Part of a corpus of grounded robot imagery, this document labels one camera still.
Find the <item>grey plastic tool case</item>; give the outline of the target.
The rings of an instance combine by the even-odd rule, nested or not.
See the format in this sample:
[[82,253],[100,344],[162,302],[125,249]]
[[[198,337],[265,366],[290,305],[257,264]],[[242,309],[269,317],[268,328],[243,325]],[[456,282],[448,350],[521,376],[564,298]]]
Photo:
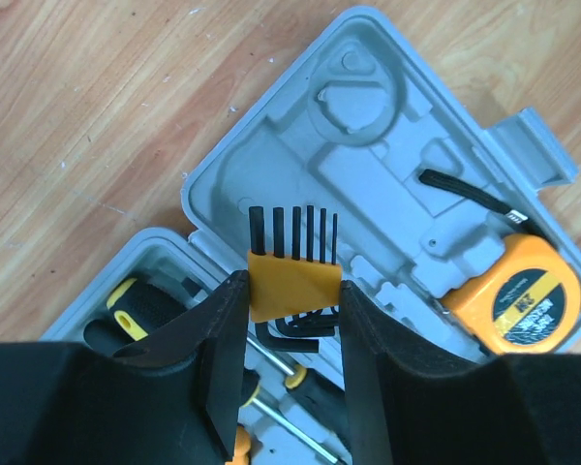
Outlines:
[[[266,250],[272,210],[312,205],[338,215],[342,267],[339,323],[315,354],[272,351],[313,368],[345,392],[340,289],[351,281],[384,314],[476,364],[505,355],[571,354],[569,336],[543,354],[488,350],[441,304],[485,273],[522,229],[503,215],[422,184],[426,169],[478,187],[528,215],[581,283],[581,252],[540,204],[539,189],[568,183],[575,166],[537,113],[524,109],[482,129],[378,11],[337,17],[192,171],[183,185],[188,236],[165,228],[134,235],[49,328],[41,342],[77,342],[95,297],[133,273],[190,276],[211,295],[234,272],[248,273],[248,210],[261,206]],[[304,410],[286,375],[253,349],[249,313],[237,425],[254,464],[356,464],[352,447]]]

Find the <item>orange black pliers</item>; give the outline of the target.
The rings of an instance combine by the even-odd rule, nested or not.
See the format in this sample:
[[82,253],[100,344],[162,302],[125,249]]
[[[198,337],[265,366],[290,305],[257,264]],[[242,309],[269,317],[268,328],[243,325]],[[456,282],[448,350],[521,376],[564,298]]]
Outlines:
[[236,429],[234,454],[232,465],[249,465],[252,440],[243,425],[238,424]]

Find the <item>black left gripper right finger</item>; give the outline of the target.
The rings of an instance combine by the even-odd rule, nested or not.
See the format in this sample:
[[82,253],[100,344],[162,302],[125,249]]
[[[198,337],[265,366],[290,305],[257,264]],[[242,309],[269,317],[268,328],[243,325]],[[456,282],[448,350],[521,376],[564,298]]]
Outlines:
[[356,464],[581,464],[581,354],[476,364],[340,289]]

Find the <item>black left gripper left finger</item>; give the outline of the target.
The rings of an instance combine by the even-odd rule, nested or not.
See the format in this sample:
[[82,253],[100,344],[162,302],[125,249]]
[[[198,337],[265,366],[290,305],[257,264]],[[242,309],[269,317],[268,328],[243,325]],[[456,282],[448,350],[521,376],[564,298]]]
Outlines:
[[0,343],[0,464],[222,464],[234,450],[249,275],[105,356]]

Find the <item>phillips screwdriver black yellow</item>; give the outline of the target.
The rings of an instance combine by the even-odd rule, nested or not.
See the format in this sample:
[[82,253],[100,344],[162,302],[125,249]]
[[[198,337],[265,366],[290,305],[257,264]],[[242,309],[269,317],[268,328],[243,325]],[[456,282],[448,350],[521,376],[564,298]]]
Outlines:
[[111,357],[198,306],[209,294],[188,275],[172,279],[133,273],[92,301],[81,327],[83,343]]

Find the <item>flathead screwdriver black yellow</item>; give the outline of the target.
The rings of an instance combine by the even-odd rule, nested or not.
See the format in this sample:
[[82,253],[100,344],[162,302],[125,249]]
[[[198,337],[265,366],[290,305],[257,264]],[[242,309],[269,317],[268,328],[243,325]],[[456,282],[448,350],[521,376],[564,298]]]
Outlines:
[[286,375],[285,389],[290,396],[322,426],[333,432],[347,450],[351,450],[345,392],[315,369],[284,361],[252,335],[247,336],[247,342]]

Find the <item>hex key set orange holder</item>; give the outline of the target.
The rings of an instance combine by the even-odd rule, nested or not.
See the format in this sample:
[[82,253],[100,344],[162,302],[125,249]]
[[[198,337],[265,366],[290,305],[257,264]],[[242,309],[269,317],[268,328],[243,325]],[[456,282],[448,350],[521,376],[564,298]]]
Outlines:
[[286,241],[285,209],[275,207],[272,251],[266,250],[264,208],[251,206],[248,217],[250,316],[257,340],[272,351],[315,354],[339,323],[338,215],[296,205]]

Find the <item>yellow tape measure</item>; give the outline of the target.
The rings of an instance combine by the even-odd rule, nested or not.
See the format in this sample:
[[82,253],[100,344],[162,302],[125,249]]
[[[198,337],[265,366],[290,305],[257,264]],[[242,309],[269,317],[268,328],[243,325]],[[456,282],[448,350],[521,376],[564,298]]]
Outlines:
[[418,177],[499,213],[522,231],[485,273],[447,293],[441,304],[490,352],[543,354],[571,333],[581,312],[581,283],[528,215],[459,178],[426,169]]

